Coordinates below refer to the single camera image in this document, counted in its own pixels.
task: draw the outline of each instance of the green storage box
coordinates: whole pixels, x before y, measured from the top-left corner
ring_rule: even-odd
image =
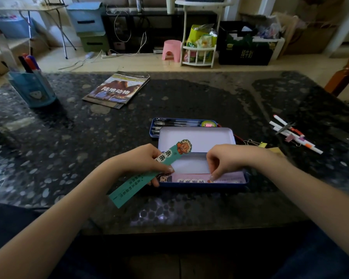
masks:
[[[105,31],[78,32],[76,35],[80,37],[83,49],[86,52],[99,52],[101,50],[105,52],[110,49]]]

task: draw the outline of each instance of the forearm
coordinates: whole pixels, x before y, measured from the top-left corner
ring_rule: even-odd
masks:
[[[0,278],[46,278],[120,175],[111,158],[0,249]]]
[[[264,152],[254,167],[268,177],[349,255],[349,196]]]

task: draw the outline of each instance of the stool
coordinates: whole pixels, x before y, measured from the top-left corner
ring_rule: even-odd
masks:
[[[162,60],[166,60],[167,53],[171,52],[173,54],[174,61],[180,62],[181,46],[182,46],[182,42],[178,40],[164,41]]]

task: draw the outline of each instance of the wooden chair leg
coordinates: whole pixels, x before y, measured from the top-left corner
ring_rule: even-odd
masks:
[[[330,81],[325,86],[325,90],[328,93],[335,95],[336,97],[345,89],[349,84],[349,60],[344,68],[336,72]]]

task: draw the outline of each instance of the marble tabletop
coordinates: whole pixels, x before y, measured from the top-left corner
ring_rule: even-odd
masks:
[[[31,110],[0,88],[0,203],[48,208],[108,157],[157,140],[154,117],[211,119],[243,139],[279,146],[300,169],[349,193],[349,106],[297,72],[151,72],[121,110],[81,98],[111,74],[48,74],[59,103]],[[284,142],[273,114],[294,121],[319,155]],[[307,217],[268,179],[248,169],[238,189],[144,187],[121,209],[106,197],[91,219],[105,234],[287,225]],[[112,184],[111,192],[125,177]],[[86,234],[98,233],[85,224]]]

